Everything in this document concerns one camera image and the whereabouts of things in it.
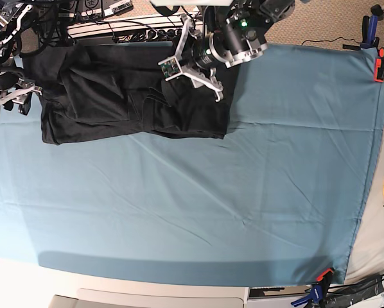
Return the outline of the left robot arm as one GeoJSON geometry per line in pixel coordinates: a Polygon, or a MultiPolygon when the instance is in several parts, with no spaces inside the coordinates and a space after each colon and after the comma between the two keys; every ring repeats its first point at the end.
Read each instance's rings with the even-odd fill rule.
{"type": "Polygon", "coordinates": [[[190,14],[183,14],[174,55],[158,63],[164,79],[186,77],[194,88],[205,86],[221,101],[223,85],[216,78],[217,68],[261,57],[268,48],[267,31],[294,9],[295,1],[232,1],[228,6],[205,6],[201,30],[190,14]]]}

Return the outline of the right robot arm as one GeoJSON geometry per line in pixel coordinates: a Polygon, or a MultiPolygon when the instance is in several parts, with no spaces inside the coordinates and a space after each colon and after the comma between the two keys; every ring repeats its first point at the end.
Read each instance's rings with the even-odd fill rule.
{"type": "Polygon", "coordinates": [[[29,79],[18,67],[14,57],[22,49],[21,33],[30,27],[34,18],[32,4],[12,1],[3,5],[0,13],[0,113],[11,111],[28,115],[32,94],[41,95],[42,88],[29,79]]]}

